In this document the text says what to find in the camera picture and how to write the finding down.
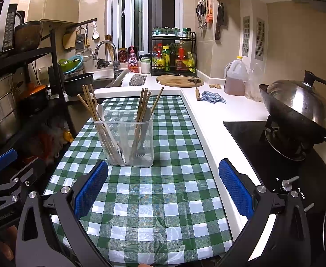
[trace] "black metal rack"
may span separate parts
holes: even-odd
[[[162,75],[162,74],[176,74],[176,75],[185,75],[185,76],[196,76],[197,70],[197,55],[196,55],[196,33],[191,32],[190,37],[183,37],[183,32],[179,32],[180,36],[176,35],[154,35],[152,33],[152,49],[150,52],[151,60],[150,60],[150,69],[152,76]],[[162,67],[160,65],[154,65],[154,57],[153,57],[153,47],[157,46],[158,43],[162,43],[162,46],[165,44],[175,43],[175,41],[183,41],[184,49],[189,48],[192,54],[192,59],[187,57],[186,59],[176,59],[180,65],[174,63],[174,66]]]
[[[41,126],[42,122],[51,118],[52,116],[63,114],[65,120],[68,123],[69,129],[73,137],[76,137],[76,131],[74,124],[71,120],[67,104],[65,102],[64,91],[62,89],[61,77],[59,75],[59,67],[55,46],[55,30],[51,29],[50,34],[45,38],[50,38],[50,46],[45,48],[39,48],[32,51],[26,51],[18,54],[9,54],[7,57],[0,60],[0,77],[11,72],[15,72],[19,67],[24,67],[25,72],[28,71],[27,65],[34,60],[41,58],[47,54],[51,54],[53,69],[57,85],[59,85],[59,98],[50,100],[48,106],[41,112],[32,115],[27,118],[25,124],[22,125],[21,129],[13,135],[6,143],[0,148],[0,155],[7,150],[14,148],[19,145],[25,139],[34,134]]]

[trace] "dishcloth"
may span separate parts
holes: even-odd
[[[226,103],[226,100],[221,97],[220,94],[218,93],[212,93],[209,91],[204,91],[203,94],[201,95],[201,100],[205,100],[211,103],[216,103],[218,101],[222,102],[222,103]]]

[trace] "table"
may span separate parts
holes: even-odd
[[[150,98],[149,105],[155,97]],[[103,102],[106,110],[137,109],[138,98]],[[153,121],[151,168],[109,166],[92,209],[80,222],[113,265],[175,265],[225,253],[232,245],[226,215],[203,148],[182,99],[162,96]],[[89,120],[48,183],[45,194],[89,173],[105,159]],[[59,239],[68,241],[57,216]]]

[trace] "air vent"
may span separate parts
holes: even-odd
[[[244,17],[244,39],[242,43],[242,56],[248,57],[248,47],[250,45],[250,17]]]
[[[265,33],[264,28],[264,21],[257,18],[256,54],[254,55],[254,57],[258,60],[263,60]]]

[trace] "wok handle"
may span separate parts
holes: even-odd
[[[313,86],[315,81],[321,82],[322,84],[326,85],[326,80],[318,76],[315,76],[311,71],[306,70],[304,76],[304,82],[309,84],[310,86]]]

